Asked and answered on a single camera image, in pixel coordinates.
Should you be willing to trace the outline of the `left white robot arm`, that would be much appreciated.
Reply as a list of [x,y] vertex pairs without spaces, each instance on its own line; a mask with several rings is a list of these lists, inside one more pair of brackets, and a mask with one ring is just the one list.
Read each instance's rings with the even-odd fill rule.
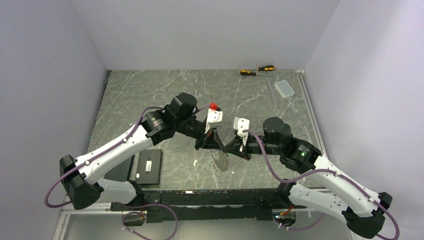
[[96,202],[119,202],[131,210],[144,203],[144,193],[135,180],[113,181],[105,179],[107,172],[143,150],[172,138],[175,133],[195,139],[196,150],[222,150],[217,126],[223,119],[221,108],[215,103],[205,107],[203,121],[196,114],[197,99],[186,92],[173,97],[161,106],[145,108],[141,116],[123,134],[105,145],[77,158],[67,154],[59,160],[60,183],[69,204],[76,210],[85,209]]

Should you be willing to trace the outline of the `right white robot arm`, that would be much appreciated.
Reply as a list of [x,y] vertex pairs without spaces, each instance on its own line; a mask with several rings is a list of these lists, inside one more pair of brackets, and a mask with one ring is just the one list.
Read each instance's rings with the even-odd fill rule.
[[292,179],[277,178],[275,200],[280,207],[308,207],[340,220],[363,238],[381,236],[385,220],[392,218],[388,193],[375,192],[353,180],[317,147],[294,137],[291,127],[279,117],[263,122],[263,135],[251,130],[245,118],[235,118],[233,128],[234,138],[224,147],[225,152],[245,160],[262,155],[274,177],[277,173],[269,156],[279,156],[282,165],[298,173]]

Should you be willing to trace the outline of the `black flat box near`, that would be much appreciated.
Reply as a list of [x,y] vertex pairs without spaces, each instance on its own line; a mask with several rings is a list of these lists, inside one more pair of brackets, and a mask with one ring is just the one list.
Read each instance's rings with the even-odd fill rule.
[[139,185],[160,184],[162,156],[161,149],[146,149],[139,153],[135,175]]

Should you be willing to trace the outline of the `small silver wrench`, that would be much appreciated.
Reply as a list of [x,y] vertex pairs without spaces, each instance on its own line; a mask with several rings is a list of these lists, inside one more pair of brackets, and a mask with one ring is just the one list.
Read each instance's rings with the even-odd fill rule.
[[270,78],[267,78],[265,81],[266,81],[266,83],[268,85],[268,88],[270,90],[271,101],[272,102],[276,102],[277,101],[277,98],[276,98],[276,95],[275,95],[275,92],[274,92],[274,88],[272,86],[272,80]]

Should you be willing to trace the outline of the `yellow black screwdriver lower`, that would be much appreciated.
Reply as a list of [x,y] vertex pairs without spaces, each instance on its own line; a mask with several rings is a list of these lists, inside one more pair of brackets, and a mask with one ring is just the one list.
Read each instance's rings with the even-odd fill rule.
[[259,74],[259,73],[257,73],[257,72],[253,72],[253,71],[250,71],[250,70],[246,70],[246,69],[241,69],[240,71],[239,71],[239,74],[241,75],[241,76],[260,76],[260,77],[274,77],[273,75],[267,75],[267,74]]

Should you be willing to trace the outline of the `clear plastic box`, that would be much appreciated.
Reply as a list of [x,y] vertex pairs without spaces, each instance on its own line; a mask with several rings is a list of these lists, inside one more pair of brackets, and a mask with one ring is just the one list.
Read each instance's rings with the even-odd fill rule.
[[290,84],[286,80],[275,82],[274,87],[283,99],[292,97],[295,93],[293,88],[290,86]]

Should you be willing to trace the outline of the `orange black screwdriver upper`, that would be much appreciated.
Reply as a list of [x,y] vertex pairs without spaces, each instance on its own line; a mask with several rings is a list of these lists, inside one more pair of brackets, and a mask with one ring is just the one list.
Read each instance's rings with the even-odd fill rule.
[[273,65],[261,66],[254,69],[254,71],[258,71],[258,72],[271,72],[274,70],[275,70],[275,67]]

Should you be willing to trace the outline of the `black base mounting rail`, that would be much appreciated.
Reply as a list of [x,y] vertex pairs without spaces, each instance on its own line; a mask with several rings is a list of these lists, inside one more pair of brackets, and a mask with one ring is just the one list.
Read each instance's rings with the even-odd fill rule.
[[145,211],[148,223],[174,220],[162,206],[171,208],[179,221],[256,219],[270,221],[293,206],[277,188],[214,190],[149,190],[144,199],[123,206],[112,202],[113,212]]

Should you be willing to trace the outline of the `aluminium frame rail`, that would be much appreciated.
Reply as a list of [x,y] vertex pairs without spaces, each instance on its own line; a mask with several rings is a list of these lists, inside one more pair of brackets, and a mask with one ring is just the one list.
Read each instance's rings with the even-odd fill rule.
[[[294,136],[317,147],[323,154],[323,156],[318,158],[317,162],[321,167],[327,167],[329,160],[327,158],[324,142],[306,90],[303,75],[299,70],[295,71],[293,82],[295,93],[291,103],[293,112],[298,116]],[[312,173],[310,170],[308,170],[307,173],[309,173],[309,175],[305,180],[298,181],[299,184],[306,187],[305,190],[302,191],[302,196],[299,197],[302,203],[305,203],[309,208],[334,216],[340,215],[342,211],[347,209],[348,205],[321,183],[321,180],[333,178],[334,176],[331,173]]]

